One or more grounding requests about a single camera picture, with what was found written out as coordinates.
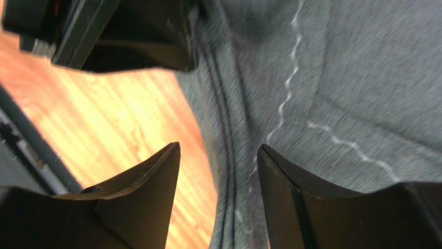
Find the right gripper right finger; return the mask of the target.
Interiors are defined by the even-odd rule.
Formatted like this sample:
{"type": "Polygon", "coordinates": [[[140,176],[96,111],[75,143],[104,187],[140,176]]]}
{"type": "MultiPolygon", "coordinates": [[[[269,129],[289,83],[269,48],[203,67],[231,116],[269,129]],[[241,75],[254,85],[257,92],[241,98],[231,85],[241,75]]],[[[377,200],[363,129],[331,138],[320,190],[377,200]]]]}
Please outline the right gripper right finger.
{"type": "Polygon", "coordinates": [[[397,183],[352,191],[257,152],[271,248],[441,248],[441,184],[397,183]]]}

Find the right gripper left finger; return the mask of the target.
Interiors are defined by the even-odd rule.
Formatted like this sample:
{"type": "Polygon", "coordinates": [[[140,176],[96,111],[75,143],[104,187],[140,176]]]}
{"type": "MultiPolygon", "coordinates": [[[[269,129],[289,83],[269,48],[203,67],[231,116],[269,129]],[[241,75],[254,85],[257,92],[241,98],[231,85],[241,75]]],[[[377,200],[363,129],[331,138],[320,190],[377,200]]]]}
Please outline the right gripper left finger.
{"type": "Polygon", "coordinates": [[[80,193],[1,188],[1,248],[165,248],[180,157],[170,143],[80,193]]]}

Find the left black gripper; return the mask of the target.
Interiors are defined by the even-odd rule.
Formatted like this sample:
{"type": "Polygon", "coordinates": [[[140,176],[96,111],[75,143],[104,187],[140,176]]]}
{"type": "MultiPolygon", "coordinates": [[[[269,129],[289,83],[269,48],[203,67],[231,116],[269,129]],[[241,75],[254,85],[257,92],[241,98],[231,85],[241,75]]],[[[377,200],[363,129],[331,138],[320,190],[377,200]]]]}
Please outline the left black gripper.
{"type": "Polygon", "coordinates": [[[197,65],[190,1],[4,1],[3,31],[19,49],[54,65],[94,73],[197,65]]]}

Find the grey cloth napkin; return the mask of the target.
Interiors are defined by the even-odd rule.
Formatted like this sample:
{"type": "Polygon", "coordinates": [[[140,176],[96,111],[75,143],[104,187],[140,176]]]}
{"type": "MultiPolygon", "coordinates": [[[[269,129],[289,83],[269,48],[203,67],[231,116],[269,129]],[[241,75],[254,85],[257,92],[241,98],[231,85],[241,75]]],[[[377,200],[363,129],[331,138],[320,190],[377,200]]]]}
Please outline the grey cloth napkin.
{"type": "Polygon", "coordinates": [[[178,83],[208,154],[210,248],[266,248],[268,144],[372,192],[441,181],[441,1],[190,1],[198,66],[178,83]]]}

